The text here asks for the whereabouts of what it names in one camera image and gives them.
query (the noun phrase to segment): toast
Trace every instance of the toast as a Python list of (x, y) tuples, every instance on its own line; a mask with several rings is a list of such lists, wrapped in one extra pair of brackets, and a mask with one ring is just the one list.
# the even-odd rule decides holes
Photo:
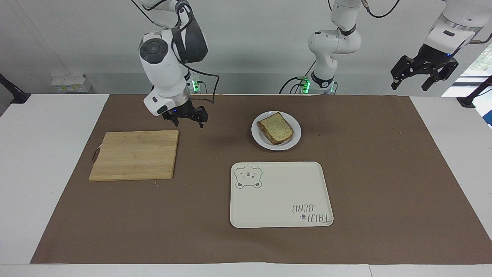
[(294, 131), (283, 116), (277, 112), (256, 122), (260, 130), (272, 144), (281, 144), (292, 138)]

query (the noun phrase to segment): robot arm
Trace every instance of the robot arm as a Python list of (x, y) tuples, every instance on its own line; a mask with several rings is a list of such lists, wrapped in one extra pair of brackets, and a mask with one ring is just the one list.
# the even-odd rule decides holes
[(309, 49), (316, 56), (316, 66), (309, 74), (311, 89), (329, 90), (338, 66), (333, 54), (350, 54), (359, 50), (361, 35), (355, 22), (360, 6), (361, 0), (335, 0), (331, 20), (338, 28), (314, 32), (309, 37)]
[(422, 85), (427, 91), (439, 80), (447, 80), (458, 66), (454, 55), (477, 35), (492, 13), (490, 0), (446, 0), (446, 8), (413, 59), (403, 56), (391, 70), (395, 90), (417, 74), (430, 74)]
[(173, 121), (178, 118), (197, 121), (200, 127), (208, 121), (204, 107), (193, 107), (186, 87), (189, 71), (183, 74), (181, 63), (203, 60), (208, 52), (203, 33), (185, 0), (140, 0), (146, 10), (173, 10), (178, 22), (173, 28), (147, 33), (140, 42), (139, 54), (144, 71), (153, 88), (144, 104), (154, 115)]

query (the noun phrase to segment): bear drawing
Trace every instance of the bear drawing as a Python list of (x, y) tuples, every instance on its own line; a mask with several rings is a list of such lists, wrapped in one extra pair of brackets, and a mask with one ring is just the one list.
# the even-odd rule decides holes
[(245, 186), (253, 186), (254, 188), (261, 187), (261, 175), (263, 172), (259, 168), (243, 167), (234, 170), (236, 177), (236, 187), (244, 188)]

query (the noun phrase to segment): white plate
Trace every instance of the white plate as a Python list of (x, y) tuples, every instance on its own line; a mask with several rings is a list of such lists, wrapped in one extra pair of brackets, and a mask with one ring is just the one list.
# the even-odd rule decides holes
[(331, 225), (333, 212), (321, 165), (316, 162), (233, 165), (230, 220), (236, 228)]
[[(275, 145), (272, 144), (268, 140), (268, 138), (263, 134), (263, 132), (260, 130), (260, 127), (256, 125), (256, 122), (263, 120), (277, 112), (279, 112), (283, 116), (285, 121), (289, 123), (290, 127), (294, 131), (294, 134), (292, 135), (292, 138), (289, 141)], [(282, 111), (267, 111), (258, 115), (253, 120), (253, 125), (251, 126), (251, 134), (253, 135), (254, 140), (262, 147), (269, 150), (282, 151), (292, 148), (299, 142), (299, 140), (301, 139), (301, 126), (299, 125), (299, 122), (297, 122), (297, 120), (294, 117), (292, 117), (290, 114), (287, 114)]]

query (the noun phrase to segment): table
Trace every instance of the table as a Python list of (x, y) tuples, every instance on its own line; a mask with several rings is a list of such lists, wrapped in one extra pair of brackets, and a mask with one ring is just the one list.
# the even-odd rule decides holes
[[(488, 235), (492, 130), (454, 99), (411, 98)], [(270, 276), (487, 276), (492, 265), (28, 265), (107, 95), (33, 95), (0, 118), (2, 276), (241, 274)]]

